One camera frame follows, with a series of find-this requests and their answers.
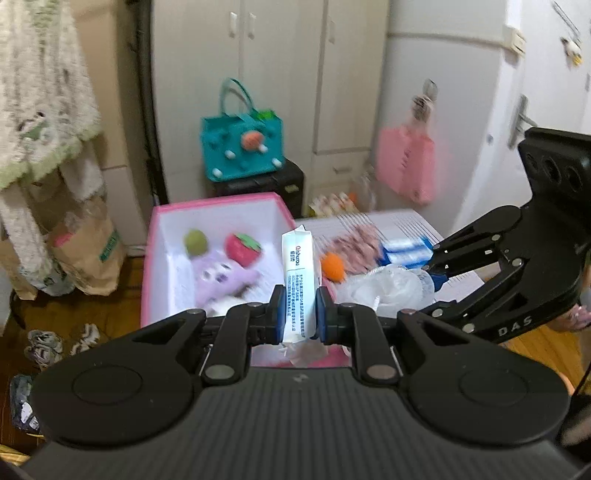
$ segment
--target clear plastic bottle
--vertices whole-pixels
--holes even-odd
[[[372,212],[378,200],[374,190],[375,170],[371,163],[366,163],[361,176],[353,182],[349,197],[360,212]]]

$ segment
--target hook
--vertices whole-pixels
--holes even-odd
[[[432,81],[431,79],[425,80],[423,83],[423,95],[428,97],[433,103],[437,100],[437,94],[439,93],[439,88],[437,87],[437,83]]]

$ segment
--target white cabinet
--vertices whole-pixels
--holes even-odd
[[[152,78],[168,197],[205,197],[201,117],[217,115],[220,85],[238,77],[241,0],[159,0],[153,8]],[[184,177],[195,184],[174,181]]]
[[[329,0],[315,152],[371,147],[387,22],[388,0]]]
[[[368,158],[369,151],[314,155],[309,200],[331,193],[349,193]]]
[[[323,184],[326,165],[366,157],[388,0],[152,1],[155,113],[172,202],[206,195],[201,118],[218,115],[226,77],[283,120],[284,155],[304,171],[307,192]],[[345,156],[320,158],[315,147]],[[343,175],[332,183],[351,176]]]
[[[310,176],[323,4],[245,0],[244,84],[283,120],[283,153]]]

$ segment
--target orange ball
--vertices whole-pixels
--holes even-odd
[[[345,279],[345,265],[337,254],[327,253],[320,260],[320,265],[322,265],[322,273],[330,281],[340,283]]]
[[[242,137],[240,138],[240,144],[247,152],[254,152],[259,148],[264,140],[265,137],[262,133],[256,130],[249,130],[248,132],[244,132],[242,134]]]

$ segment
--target plush toy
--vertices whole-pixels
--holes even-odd
[[[341,283],[345,279],[345,265],[341,257],[332,252],[328,252],[320,260],[322,273],[330,281]]]
[[[192,259],[195,275],[195,306],[203,308],[209,302],[239,293],[259,277],[256,270],[246,270],[222,252],[210,251]]]
[[[208,317],[224,317],[232,307],[242,305],[245,301],[236,297],[222,297],[210,302],[205,309]]]
[[[247,152],[256,152],[263,144],[265,137],[262,133],[256,130],[249,130],[244,132],[240,137],[240,145]]]
[[[207,237],[201,230],[189,230],[183,242],[190,257],[198,257],[207,252]]]
[[[248,267],[261,256],[261,244],[244,233],[233,233],[226,237],[224,250],[228,258]]]

